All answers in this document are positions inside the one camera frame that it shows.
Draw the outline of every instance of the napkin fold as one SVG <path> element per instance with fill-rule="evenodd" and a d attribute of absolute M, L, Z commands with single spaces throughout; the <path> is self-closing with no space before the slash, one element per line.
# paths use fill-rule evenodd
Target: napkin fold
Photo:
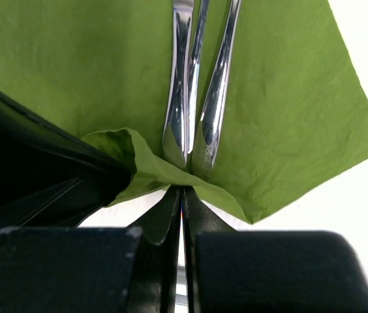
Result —
<path fill-rule="evenodd" d="M 229 4 L 209 4 L 199 113 Z M 0 91 L 124 163 L 117 202 L 193 185 L 256 222 L 368 158 L 368 100 L 326 1 L 243 1 L 209 181 L 160 158 L 171 60 L 171 0 L 0 0 Z"/>

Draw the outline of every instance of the black object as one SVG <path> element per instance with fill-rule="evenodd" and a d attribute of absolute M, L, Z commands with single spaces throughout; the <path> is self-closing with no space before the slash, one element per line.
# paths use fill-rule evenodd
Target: black object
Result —
<path fill-rule="evenodd" d="M 203 313 L 368 313 L 368 286 L 340 235 L 203 233 L 196 243 Z"/>
<path fill-rule="evenodd" d="M 192 187 L 126 229 L 73 228 L 131 175 L 0 93 L 0 312 L 173 312 L 181 213 L 190 313 L 368 312 L 344 239 L 238 233 Z"/>
<path fill-rule="evenodd" d="M 0 93 L 0 228 L 76 226 L 130 177 L 116 160 Z"/>
<path fill-rule="evenodd" d="M 126 312 L 141 234 L 2 229 L 0 312 Z"/>
<path fill-rule="evenodd" d="M 185 265 L 187 275 L 187 299 L 190 313 L 200 312 L 199 286 L 196 272 L 196 236 L 201 232 L 236 232 L 200 201 L 193 187 L 185 187 L 183 193 L 183 228 Z"/>

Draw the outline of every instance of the cutlery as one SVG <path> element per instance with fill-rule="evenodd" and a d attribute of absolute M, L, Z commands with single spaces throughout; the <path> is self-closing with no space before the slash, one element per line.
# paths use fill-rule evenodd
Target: cutlery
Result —
<path fill-rule="evenodd" d="M 185 170 L 189 150 L 188 65 L 194 0 L 173 0 L 173 8 L 174 47 L 162 153 L 166 161 Z"/>
<path fill-rule="evenodd" d="M 221 48 L 216 60 L 202 114 L 197 125 L 191 158 L 191 172 L 206 179 L 213 169 L 221 137 L 226 105 L 230 60 L 241 0 L 232 0 Z"/>
<path fill-rule="evenodd" d="M 202 56 L 202 45 L 204 29 L 206 28 L 208 6 L 209 0 L 202 0 L 198 12 L 196 33 L 194 34 L 194 42 L 192 44 L 191 59 L 189 64 L 189 154 L 191 154 L 192 147 L 194 145 L 197 114 L 198 74 L 200 71 L 200 60 Z"/>

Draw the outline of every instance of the green napkin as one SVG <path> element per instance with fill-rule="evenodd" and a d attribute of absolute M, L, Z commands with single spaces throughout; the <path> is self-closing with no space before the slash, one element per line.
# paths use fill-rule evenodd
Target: green napkin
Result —
<path fill-rule="evenodd" d="M 199 110 L 229 4 L 210 1 Z M 172 0 L 0 0 L 0 90 L 126 164 L 116 201 L 194 185 L 256 222 L 368 158 L 368 100 L 325 1 L 243 1 L 208 182 L 159 158 L 171 60 Z"/>

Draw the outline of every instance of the silver cutlery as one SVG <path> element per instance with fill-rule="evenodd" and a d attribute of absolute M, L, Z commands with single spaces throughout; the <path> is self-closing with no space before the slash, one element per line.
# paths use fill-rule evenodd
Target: silver cutlery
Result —
<path fill-rule="evenodd" d="M 207 178 L 213 169 L 221 136 L 230 61 L 241 0 L 232 0 L 221 48 L 202 114 L 196 125 L 198 75 L 209 0 L 200 4 L 191 57 L 189 41 L 194 0 L 173 0 L 174 51 L 164 134 L 163 158 L 182 170 Z"/>
<path fill-rule="evenodd" d="M 189 150 L 188 65 L 194 0 L 173 0 L 173 6 L 172 77 L 162 137 L 162 152 L 165 160 L 185 170 Z"/>
<path fill-rule="evenodd" d="M 198 74 L 200 72 L 200 61 L 202 57 L 202 45 L 204 29 L 206 28 L 207 8 L 209 0 L 202 0 L 198 12 L 198 21 L 196 32 L 194 34 L 194 43 L 192 45 L 191 59 L 189 64 L 189 154 L 194 145 L 194 134 L 196 129 L 197 114 L 197 87 Z"/>
<path fill-rule="evenodd" d="M 232 0 L 230 4 L 219 56 L 196 129 L 191 172 L 201 178 L 206 178 L 211 173 L 217 156 L 240 6 L 241 0 Z"/>

